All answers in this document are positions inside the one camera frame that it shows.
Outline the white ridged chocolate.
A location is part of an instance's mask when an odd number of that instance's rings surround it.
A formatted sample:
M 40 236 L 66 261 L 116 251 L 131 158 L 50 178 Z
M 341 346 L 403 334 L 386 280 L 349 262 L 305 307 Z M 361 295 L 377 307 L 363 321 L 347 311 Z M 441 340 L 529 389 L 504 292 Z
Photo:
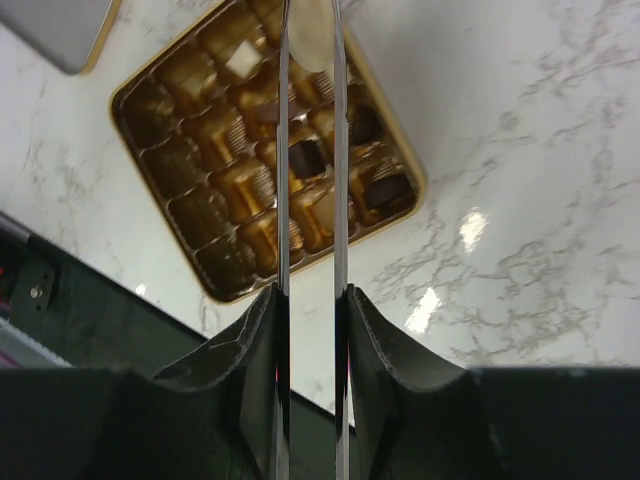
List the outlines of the white ridged chocolate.
M 290 3 L 290 54 L 302 68 L 314 73 L 333 67 L 334 34 L 331 0 L 293 0 Z

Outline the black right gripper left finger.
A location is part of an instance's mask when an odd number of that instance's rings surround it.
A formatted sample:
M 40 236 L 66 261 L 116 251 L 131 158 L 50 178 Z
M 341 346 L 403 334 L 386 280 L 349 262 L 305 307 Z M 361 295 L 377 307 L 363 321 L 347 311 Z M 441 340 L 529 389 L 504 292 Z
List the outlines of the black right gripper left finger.
M 279 290 L 153 375 L 13 368 L 1 375 L 5 479 L 265 479 Z

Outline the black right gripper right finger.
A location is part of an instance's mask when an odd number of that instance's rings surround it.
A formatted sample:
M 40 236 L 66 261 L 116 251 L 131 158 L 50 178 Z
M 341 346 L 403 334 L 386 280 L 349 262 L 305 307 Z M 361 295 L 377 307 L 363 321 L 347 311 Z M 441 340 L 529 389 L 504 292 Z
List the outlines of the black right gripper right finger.
M 365 479 L 635 479 L 632 367 L 457 366 L 347 291 Z

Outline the white square chocolate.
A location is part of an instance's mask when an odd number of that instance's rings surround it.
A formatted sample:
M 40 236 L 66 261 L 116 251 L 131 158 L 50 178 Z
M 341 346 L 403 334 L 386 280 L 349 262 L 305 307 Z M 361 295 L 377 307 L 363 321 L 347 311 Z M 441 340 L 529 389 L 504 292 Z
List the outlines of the white square chocolate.
M 261 53 L 251 42 L 244 40 L 226 62 L 226 67 L 236 76 L 246 79 L 261 62 Z

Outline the dark square chocolate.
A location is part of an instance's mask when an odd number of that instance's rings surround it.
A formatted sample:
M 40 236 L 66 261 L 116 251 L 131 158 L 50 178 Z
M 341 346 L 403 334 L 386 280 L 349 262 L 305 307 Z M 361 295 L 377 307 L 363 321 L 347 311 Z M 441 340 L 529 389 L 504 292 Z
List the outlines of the dark square chocolate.
M 396 173 L 372 181 L 364 190 L 363 198 L 367 208 L 373 210 L 412 193 L 413 189 L 406 175 Z

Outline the dark heart chocolate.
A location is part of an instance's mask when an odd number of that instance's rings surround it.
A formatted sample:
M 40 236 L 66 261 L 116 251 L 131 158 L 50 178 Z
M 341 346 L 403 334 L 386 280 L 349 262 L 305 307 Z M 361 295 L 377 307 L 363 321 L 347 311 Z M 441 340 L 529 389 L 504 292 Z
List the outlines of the dark heart chocolate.
M 349 120 L 349 142 L 351 146 L 361 146 L 379 141 L 383 136 L 383 127 L 373 108 L 357 103 Z

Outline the silver tin lid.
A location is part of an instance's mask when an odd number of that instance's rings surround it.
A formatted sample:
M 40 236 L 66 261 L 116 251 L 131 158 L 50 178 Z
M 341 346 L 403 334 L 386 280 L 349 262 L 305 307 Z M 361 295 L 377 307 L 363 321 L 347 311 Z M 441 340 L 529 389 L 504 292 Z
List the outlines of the silver tin lid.
M 91 71 L 120 0 L 5 0 L 1 23 L 67 75 Z

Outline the dark chocolate piece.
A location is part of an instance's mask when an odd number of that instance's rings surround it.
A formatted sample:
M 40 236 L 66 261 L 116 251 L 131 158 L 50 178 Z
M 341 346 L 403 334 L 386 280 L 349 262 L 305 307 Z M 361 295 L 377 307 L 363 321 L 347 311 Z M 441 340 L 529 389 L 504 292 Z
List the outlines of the dark chocolate piece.
M 290 146 L 289 164 L 298 179 L 309 179 L 325 172 L 322 151 L 313 140 L 302 140 Z

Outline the metal tongs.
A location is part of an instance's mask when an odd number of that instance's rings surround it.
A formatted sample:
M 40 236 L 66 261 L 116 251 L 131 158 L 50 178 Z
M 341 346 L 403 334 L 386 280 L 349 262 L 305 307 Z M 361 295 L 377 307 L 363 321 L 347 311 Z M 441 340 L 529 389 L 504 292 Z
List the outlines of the metal tongs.
M 290 54 L 289 8 L 283 4 L 278 54 L 276 114 L 277 293 L 278 312 L 290 324 L 290 267 L 295 242 L 310 256 L 332 253 L 334 260 L 334 380 L 336 476 L 349 476 L 347 273 L 349 237 L 348 76 L 341 7 L 332 1 L 335 22 L 333 67 L 309 72 Z M 298 179 L 289 147 L 316 141 L 325 172 Z

